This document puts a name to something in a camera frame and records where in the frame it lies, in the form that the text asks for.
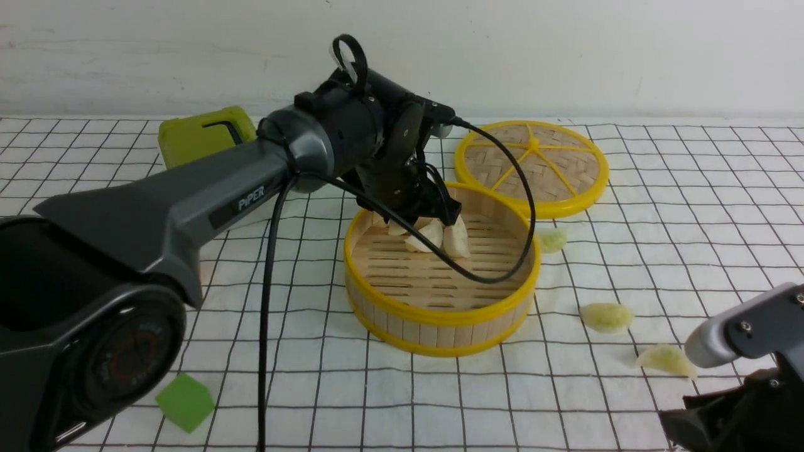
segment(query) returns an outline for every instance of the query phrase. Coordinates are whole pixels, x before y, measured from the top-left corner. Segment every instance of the robotic arm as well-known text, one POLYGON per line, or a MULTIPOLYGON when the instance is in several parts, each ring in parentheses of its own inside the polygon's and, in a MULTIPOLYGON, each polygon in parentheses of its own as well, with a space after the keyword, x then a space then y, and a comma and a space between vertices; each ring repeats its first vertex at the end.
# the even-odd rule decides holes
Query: robotic arm
POLYGON ((4 451, 57 450, 147 394, 178 354, 184 305, 202 305, 199 249, 290 181, 310 193, 341 178, 410 224, 454 224, 461 205, 424 147, 462 120, 369 69, 354 38, 332 53, 338 69, 256 141, 0 220, 4 451))
POLYGON ((684 397, 659 414, 665 434, 691 452, 801 452, 804 401, 804 285, 787 283, 710 318, 690 335, 700 368, 773 355, 778 367, 728 391, 684 397))

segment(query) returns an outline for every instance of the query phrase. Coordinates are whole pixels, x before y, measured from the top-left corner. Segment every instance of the bamboo steamer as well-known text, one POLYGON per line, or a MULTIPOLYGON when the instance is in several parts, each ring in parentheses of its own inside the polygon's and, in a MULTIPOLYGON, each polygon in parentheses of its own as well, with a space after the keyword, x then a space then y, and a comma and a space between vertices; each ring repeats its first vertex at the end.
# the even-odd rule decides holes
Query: bamboo steamer
MULTIPOLYGON (((447 186, 463 204, 469 233, 471 257, 457 262, 487 277, 512 268, 527 238, 527 218, 481 187, 447 186)), ((501 343, 522 324, 534 302, 537 240, 514 277, 486 285, 463 277, 432 253, 409 252, 406 237, 389 236, 382 220, 366 210, 347 231, 347 293, 355 315, 372 334, 412 353, 461 356, 501 343)))
MULTIPOLYGON (((504 121, 482 127, 517 158, 535 201, 536 218, 580 213, 603 195, 609 181, 605 156, 586 137, 559 125, 504 121)), ((471 132, 455 151, 458 181, 501 195, 530 217, 525 189, 506 155, 471 132)))

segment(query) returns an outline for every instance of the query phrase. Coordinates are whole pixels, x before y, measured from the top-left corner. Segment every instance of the green foam block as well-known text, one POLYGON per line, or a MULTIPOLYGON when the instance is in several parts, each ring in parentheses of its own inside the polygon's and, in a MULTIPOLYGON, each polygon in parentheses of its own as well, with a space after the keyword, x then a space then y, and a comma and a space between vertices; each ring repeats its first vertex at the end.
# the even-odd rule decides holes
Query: green foam block
POLYGON ((186 373, 179 373, 156 396, 156 403, 168 421, 187 433, 192 433, 215 411, 209 388, 186 373))

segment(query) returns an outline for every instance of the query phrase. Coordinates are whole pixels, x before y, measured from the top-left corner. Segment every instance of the grid tablecloth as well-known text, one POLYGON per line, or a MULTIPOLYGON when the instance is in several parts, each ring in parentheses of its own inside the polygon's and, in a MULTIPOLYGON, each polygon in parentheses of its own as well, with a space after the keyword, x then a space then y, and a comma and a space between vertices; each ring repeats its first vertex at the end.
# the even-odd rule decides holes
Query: grid tablecloth
MULTIPOLYGON (((476 120, 484 124, 490 120, 476 120)), ((700 369, 696 382, 634 368, 707 316, 804 280, 804 128, 775 121, 551 119, 590 137, 611 167, 587 212, 555 222, 527 321, 479 355, 435 359, 367 334, 347 304, 343 237, 358 211, 333 187, 286 205, 269 314, 270 450, 667 450, 657 411, 731 388, 770 358, 700 369), (627 335, 585 328, 578 308, 620 302, 627 335)), ((48 196, 163 171, 159 120, 0 119, 0 216, 48 196)), ((427 146, 454 179, 461 132, 427 146)), ((267 205, 205 246, 206 302, 189 310, 173 372, 67 452, 245 452, 256 442, 258 309, 267 205), (185 434, 154 400, 176 372, 217 410, 185 434)))

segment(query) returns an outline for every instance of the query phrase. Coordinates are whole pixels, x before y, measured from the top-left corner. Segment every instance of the bamboo steamer lid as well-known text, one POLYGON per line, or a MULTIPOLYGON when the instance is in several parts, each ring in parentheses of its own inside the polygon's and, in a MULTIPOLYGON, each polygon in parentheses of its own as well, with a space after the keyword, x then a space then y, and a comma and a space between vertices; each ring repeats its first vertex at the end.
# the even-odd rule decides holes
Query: bamboo steamer lid
MULTIPOLYGON (((570 216, 592 206, 609 181, 605 156, 590 140, 564 127, 537 121, 505 121, 482 127, 517 158, 541 220, 570 216)), ((471 132, 455 153, 458 181, 482 186, 529 216, 519 175, 491 141, 471 132)))

